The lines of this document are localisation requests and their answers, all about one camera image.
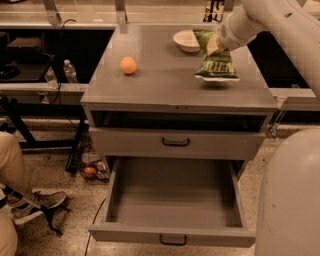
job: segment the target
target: orange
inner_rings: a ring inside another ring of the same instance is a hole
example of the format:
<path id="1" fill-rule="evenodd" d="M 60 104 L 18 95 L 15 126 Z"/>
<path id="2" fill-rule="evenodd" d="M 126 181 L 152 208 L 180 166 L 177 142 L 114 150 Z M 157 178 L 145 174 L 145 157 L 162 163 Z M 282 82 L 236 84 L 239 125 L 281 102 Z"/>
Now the orange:
<path id="1" fill-rule="evenodd" d="M 124 57 L 121 62 L 120 62 L 120 69 L 122 70 L 123 73 L 125 73 L 126 75 L 131 75 L 134 72 L 136 72 L 137 70 L 137 63 L 136 61 L 127 56 Z"/>

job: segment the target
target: floor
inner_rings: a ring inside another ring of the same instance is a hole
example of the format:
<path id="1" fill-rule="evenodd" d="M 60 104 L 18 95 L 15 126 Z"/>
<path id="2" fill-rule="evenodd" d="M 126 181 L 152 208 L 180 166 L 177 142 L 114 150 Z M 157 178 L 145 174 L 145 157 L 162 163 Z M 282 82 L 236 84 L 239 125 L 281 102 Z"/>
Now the floor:
<path id="1" fill-rule="evenodd" d="M 50 120 L 26 120 L 31 132 L 38 139 L 68 139 L 75 135 L 75 123 Z M 263 173 L 274 150 L 290 134 L 308 128 L 308 126 L 281 125 L 278 139 L 267 137 L 255 159 L 247 166 L 241 180 L 240 193 L 250 230 L 255 230 L 260 185 Z M 15 133 L 18 140 L 21 136 Z M 63 235 L 57 236 L 50 231 L 44 216 L 17 227 L 19 245 L 17 256 L 51 256 L 51 255 L 223 255 L 252 256 L 251 248 L 217 248 L 217 247 L 173 247 L 163 245 L 146 245 L 130 243 L 103 243 L 89 240 L 88 226 L 98 213 L 106 196 L 108 182 L 89 181 L 80 173 L 70 175 L 65 171 L 70 149 L 24 150 L 25 163 L 35 191 L 51 193 L 64 190 L 68 194 L 69 212 L 59 210 L 54 216 L 54 226 Z M 96 222 L 101 221 L 103 208 Z"/>

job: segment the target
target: plastic bottle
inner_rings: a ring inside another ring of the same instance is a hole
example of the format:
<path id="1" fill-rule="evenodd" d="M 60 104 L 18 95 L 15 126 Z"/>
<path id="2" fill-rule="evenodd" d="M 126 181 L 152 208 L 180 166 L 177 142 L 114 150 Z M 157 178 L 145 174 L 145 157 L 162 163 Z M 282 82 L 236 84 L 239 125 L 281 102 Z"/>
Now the plastic bottle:
<path id="1" fill-rule="evenodd" d="M 78 76 L 75 67 L 71 64 L 70 60 L 64 61 L 63 66 L 64 74 L 70 84 L 78 84 Z"/>
<path id="2" fill-rule="evenodd" d="M 47 70 L 44 78 L 46 79 L 46 81 L 51 89 L 58 89 L 58 87 L 59 87 L 58 80 L 57 80 L 57 77 L 56 77 L 52 67 L 50 67 Z"/>

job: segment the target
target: cabinet top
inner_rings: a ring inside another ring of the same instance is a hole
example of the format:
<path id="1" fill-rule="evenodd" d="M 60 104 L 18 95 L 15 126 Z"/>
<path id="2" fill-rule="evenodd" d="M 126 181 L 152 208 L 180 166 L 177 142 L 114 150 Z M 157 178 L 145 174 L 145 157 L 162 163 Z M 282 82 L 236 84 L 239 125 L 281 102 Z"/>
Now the cabinet top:
<path id="1" fill-rule="evenodd" d="M 205 56 L 185 53 L 173 41 L 184 29 L 215 25 L 118 26 L 98 64 L 81 103 L 98 110 L 113 108 L 181 108 L 195 110 L 274 111 L 277 106 L 247 47 L 231 52 L 240 81 L 206 82 L 194 73 Z M 137 71 L 125 75 L 120 61 L 131 56 Z"/>

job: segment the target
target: drawer handle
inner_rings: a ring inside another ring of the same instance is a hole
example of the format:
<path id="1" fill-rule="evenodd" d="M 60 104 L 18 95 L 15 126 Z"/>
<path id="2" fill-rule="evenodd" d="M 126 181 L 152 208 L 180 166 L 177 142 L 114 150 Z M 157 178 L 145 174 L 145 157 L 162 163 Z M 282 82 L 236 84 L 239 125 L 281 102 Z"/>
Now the drawer handle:
<path id="1" fill-rule="evenodd" d="M 169 243 L 169 242 L 164 242 L 162 235 L 160 235 L 160 244 L 162 245 L 170 245 L 170 246 L 184 246 L 187 244 L 187 236 L 183 237 L 183 242 L 182 243 Z"/>
<path id="2" fill-rule="evenodd" d="M 190 139 L 187 138 L 184 141 L 169 141 L 166 138 L 162 138 L 162 144 L 168 147 L 187 147 L 190 144 Z"/>

